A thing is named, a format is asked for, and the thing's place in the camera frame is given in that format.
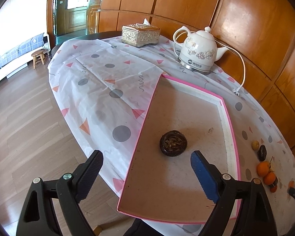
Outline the dark brown oblong fruit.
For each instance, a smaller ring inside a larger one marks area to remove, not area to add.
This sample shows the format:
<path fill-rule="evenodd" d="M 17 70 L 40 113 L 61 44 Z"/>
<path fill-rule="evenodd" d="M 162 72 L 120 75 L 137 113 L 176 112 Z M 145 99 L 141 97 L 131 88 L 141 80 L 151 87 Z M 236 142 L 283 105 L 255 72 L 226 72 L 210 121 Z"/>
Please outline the dark brown oblong fruit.
<path fill-rule="evenodd" d="M 266 156 L 267 156 L 266 147 L 265 147 L 265 145 L 261 145 L 260 148 L 259 148 L 259 150 L 257 151 L 258 160 L 260 162 L 263 162 L 263 161 L 265 161 Z"/>

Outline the red tomato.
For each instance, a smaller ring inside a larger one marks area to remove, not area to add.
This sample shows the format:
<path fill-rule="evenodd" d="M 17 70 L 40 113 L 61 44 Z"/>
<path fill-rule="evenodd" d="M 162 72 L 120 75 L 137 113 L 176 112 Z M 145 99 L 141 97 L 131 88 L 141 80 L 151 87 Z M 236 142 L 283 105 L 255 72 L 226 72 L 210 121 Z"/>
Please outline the red tomato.
<path fill-rule="evenodd" d="M 270 188 L 270 192 L 275 193 L 276 190 L 277 190 L 277 188 L 278 188 L 277 185 L 275 185 L 274 187 L 271 187 L 271 188 Z"/>

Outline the orange tangerine with stem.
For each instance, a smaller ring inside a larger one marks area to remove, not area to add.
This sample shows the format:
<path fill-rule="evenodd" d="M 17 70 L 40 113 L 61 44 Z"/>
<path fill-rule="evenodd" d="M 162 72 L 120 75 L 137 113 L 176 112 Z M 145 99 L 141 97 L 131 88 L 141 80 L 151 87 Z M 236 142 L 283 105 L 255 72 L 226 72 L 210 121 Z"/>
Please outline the orange tangerine with stem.
<path fill-rule="evenodd" d="M 272 165 L 272 158 L 270 160 L 261 161 L 256 166 L 256 172 L 259 177 L 265 177 L 268 173 L 274 173 L 274 166 Z"/>

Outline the ornate cream tissue box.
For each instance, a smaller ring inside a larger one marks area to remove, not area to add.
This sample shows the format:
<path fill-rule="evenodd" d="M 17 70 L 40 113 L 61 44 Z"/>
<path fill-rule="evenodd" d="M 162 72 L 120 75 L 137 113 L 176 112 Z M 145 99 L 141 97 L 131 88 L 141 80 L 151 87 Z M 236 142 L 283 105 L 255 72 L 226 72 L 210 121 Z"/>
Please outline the ornate cream tissue box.
<path fill-rule="evenodd" d="M 161 29 L 150 25 L 147 19 L 143 23 L 122 26 L 121 41 L 134 47 L 159 43 Z"/>

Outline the patterned white tablecloth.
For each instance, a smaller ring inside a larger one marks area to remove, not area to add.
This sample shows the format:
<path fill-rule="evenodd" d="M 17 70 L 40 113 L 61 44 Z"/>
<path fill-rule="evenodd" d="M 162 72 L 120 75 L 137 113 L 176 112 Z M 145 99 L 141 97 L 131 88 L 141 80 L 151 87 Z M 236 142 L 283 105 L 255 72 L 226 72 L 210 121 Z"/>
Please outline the patterned white tablecloth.
<path fill-rule="evenodd" d="M 153 90 L 161 75 L 197 85 L 223 98 L 237 142 L 241 178 L 255 177 L 257 157 L 251 143 L 267 149 L 278 178 L 275 193 L 268 193 L 278 233 L 295 222 L 295 201 L 288 184 L 295 182 L 295 157 L 282 133 L 264 108 L 220 67 L 207 76 L 183 68 L 175 60 L 172 41 L 141 48 L 120 37 L 69 40 L 58 47 L 48 66 L 49 84 L 58 107 L 86 156 L 98 149 L 104 165 L 100 176 L 120 195 L 135 143 Z"/>

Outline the small orange carrot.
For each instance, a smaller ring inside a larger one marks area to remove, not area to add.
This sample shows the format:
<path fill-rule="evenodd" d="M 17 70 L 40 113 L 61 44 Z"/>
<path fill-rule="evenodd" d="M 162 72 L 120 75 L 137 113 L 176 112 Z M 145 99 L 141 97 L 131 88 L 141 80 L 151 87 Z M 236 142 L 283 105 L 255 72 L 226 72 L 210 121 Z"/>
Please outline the small orange carrot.
<path fill-rule="evenodd" d="M 294 188 L 295 187 L 295 182 L 293 180 L 291 180 L 289 183 L 288 183 L 288 187 L 289 188 Z"/>

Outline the round dark brown fruit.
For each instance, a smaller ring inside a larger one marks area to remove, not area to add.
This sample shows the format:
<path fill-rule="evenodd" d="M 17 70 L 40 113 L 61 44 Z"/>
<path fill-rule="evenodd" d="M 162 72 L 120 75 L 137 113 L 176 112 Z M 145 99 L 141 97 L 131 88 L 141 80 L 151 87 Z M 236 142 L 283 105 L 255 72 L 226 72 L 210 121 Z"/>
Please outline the round dark brown fruit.
<path fill-rule="evenodd" d="M 165 133 L 159 142 L 161 152 L 169 157 L 181 155 L 187 148 L 186 137 L 177 130 Z"/>

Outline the white ceramic electric kettle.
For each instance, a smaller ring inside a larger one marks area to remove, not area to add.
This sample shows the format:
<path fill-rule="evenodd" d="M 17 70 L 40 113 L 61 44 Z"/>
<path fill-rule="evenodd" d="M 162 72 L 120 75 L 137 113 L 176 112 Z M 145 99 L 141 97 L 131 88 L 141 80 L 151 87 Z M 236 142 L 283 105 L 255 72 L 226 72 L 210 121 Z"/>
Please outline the white ceramic electric kettle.
<path fill-rule="evenodd" d="M 183 43 L 179 43 L 177 36 L 183 31 L 186 32 L 187 37 Z M 177 57 L 180 59 L 182 66 L 191 71 L 207 75 L 214 63 L 229 50 L 225 46 L 217 47 L 215 38 L 210 32 L 211 28 L 209 26 L 197 32 L 191 32 L 187 27 L 182 26 L 174 32 L 172 38 L 175 45 L 181 48 Z"/>

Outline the small wooden stool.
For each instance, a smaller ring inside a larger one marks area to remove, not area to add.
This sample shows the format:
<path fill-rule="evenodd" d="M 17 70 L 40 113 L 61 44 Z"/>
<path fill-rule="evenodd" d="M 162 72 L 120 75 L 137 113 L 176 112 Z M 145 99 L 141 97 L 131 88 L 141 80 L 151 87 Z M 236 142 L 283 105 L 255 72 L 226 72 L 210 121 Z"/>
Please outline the small wooden stool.
<path fill-rule="evenodd" d="M 44 55 L 44 49 L 39 49 L 36 50 L 31 54 L 32 59 L 33 59 L 33 69 L 36 69 L 38 59 L 40 59 L 40 62 L 44 65 L 45 64 L 45 55 Z"/>

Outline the small yellow-green fruit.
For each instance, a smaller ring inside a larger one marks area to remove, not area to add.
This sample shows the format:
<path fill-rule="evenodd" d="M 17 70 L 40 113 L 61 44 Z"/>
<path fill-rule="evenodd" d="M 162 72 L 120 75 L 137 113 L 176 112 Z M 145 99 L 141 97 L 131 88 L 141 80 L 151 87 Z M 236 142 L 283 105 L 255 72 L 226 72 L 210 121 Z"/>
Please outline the small yellow-green fruit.
<path fill-rule="evenodd" d="M 260 144 L 259 144 L 258 140 L 253 140 L 251 143 L 251 146 L 254 151 L 258 151 L 260 148 Z"/>

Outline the wooden door with window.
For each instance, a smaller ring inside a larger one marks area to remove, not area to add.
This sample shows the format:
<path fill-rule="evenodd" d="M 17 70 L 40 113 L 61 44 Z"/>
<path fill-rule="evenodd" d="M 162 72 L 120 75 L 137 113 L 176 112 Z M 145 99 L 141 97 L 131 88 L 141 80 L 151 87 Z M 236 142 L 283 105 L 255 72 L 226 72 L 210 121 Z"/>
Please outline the wooden door with window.
<path fill-rule="evenodd" d="M 50 45 L 98 32 L 102 0 L 47 0 Z"/>

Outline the blue plaid sofa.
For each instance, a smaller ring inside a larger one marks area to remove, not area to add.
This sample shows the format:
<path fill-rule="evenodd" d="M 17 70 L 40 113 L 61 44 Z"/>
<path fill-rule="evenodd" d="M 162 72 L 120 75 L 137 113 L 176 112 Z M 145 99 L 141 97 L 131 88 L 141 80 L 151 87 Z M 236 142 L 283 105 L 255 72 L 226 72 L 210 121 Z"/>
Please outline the blue plaid sofa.
<path fill-rule="evenodd" d="M 0 81 L 22 70 L 32 60 L 31 54 L 38 50 L 44 53 L 50 51 L 49 35 L 46 32 L 30 38 L 0 57 Z"/>

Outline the pink shallow tray box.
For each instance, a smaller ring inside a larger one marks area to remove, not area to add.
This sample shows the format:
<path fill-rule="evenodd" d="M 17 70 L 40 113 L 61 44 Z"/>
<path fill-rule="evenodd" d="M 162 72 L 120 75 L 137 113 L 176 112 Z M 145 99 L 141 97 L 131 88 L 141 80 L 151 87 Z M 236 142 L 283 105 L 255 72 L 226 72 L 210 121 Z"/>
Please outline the pink shallow tray box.
<path fill-rule="evenodd" d="M 204 224 L 214 209 L 192 167 L 199 150 L 218 170 L 240 178 L 237 145 L 223 98 L 163 75 L 147 109 L 117 210 L 171 224 Z"/>

